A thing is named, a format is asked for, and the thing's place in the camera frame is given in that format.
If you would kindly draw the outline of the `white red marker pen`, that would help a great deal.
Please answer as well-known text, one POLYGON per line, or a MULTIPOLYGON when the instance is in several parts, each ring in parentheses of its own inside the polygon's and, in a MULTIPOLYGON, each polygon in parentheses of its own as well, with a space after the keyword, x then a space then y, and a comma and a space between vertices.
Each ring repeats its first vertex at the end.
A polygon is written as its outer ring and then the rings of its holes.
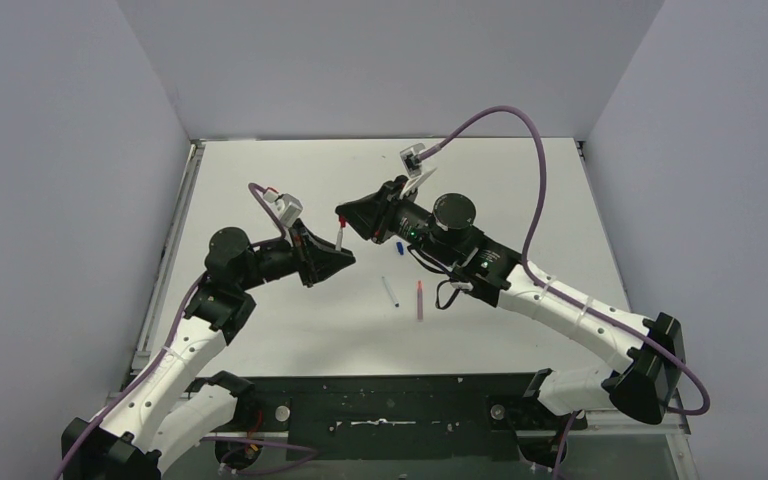
POLYGON ((342 251, 343 237, 344 237, 344 228, 341 227, 338 230, 337 237, 335 240, 335 249, 337 251, 342 251))

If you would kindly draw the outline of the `white blue marker pen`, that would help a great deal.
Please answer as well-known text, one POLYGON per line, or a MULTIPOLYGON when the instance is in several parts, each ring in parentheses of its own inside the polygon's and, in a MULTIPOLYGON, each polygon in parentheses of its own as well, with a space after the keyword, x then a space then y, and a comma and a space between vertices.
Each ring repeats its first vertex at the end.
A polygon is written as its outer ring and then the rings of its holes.
POLYGON ((394 305, 395 308, 398 308, 400 306, 400 301, 399 301, 395 291, 393 290, 393 287, 392 287, 391 283, 389 282, 388 278, 386 276, 382 276, 381 280, 382 280, 382 284, 383 284, 383 286, 384 286, 384 288, 385 288, 385 290, 387 292, 387 295, 388 295, 388 297, 390 299, 390 302, 394 305))

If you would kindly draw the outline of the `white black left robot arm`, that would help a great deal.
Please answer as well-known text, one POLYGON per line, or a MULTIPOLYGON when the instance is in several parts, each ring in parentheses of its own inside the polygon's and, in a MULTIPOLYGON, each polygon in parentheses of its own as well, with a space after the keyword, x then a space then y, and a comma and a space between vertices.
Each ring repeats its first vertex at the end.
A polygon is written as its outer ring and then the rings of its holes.
POLYGON ((283 237, 257 244, 237 227, 209 241, 206 271, 190 287, 164 345, 138 377, 100 412, 64 430, 57 479, 159 479, 184 453, 221 426, 252 423, 249 381, 221 371, 181 403, 201 370, 242 330, 256 302, 251 290, 297 275, 311 287, 356 261, 295 220, 283 237))

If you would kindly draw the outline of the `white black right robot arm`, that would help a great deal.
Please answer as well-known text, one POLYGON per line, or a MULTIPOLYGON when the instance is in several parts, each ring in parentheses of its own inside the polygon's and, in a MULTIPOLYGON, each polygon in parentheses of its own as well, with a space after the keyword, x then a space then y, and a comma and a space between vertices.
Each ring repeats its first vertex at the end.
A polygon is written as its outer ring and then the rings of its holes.
POLYGON ((380 189, 340 204, 335 212, 363 239, 393 236, 441 270, 455 288, 492 307, 528 317, 583 346, 600 364, 575 371, 539 371, 525 395, 557 416, 614 408, 638 422, 657 425, 681 376, 681 323, 660 313, 651 319, 588 296, 523 264, 520 253, 474 225, 474 203, 459 193, 441 195, 431 210, 403 194, 398 176, 380 189))

